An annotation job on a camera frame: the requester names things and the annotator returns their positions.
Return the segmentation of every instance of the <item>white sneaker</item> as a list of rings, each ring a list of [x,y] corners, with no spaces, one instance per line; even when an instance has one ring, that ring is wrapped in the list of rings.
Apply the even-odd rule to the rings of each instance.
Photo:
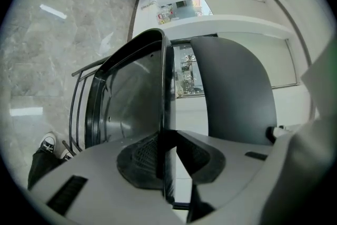
[[[48,132],[46,135],[43,136],[40,142],[40,149],[44,151],[48,151],[50,153],[54,153],[56,146],[56,137],[53,132]]]
[[[62,160],[69,160],[71,158],[73,158],[74,156],[70,154],[70,152],[68,151],[68,149],[65,149],[62,154],[61,154],[61,159]]]

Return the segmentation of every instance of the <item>black pants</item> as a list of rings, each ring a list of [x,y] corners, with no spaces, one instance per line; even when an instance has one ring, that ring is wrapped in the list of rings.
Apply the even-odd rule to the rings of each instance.
[[[39,148],[33,155],[33,162],[28,175],[28,189],[30,190],[41,177],[65,161],[66,160],[58,159],[54,154]]]

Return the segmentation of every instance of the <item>black chair backrest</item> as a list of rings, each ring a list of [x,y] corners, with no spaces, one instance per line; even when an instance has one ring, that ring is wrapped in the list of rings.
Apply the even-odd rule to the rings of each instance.
[[[193,38],[191,45],[204,87],[209,136],[271,144],[266,130],[276,126],[276,110],[261,62],[244,46],[224,38]]]

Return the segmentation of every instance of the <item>gray tile floor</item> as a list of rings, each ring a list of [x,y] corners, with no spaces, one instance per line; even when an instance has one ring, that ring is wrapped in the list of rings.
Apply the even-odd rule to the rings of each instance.
[[[67,18],[42,10],[41,4]],[[57,154],[64,149],[61,140],[67,140],[76,81],[71,73],[125,44],[134,4],[135,0],[13,0],[0,33],[0,147],[21,186],[27,186],[32,155],[45,133],[57,135]]]

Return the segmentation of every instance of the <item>person's leg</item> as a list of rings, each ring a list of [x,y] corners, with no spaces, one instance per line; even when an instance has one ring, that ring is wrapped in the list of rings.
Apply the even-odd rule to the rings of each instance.
[[[28,189],[31,189],[41,177],[65,161],[54,155],[55,146],[55,135],[52,132],[47,133],[42,138],[39,149],[33,155],[33,162],[28,175]]]

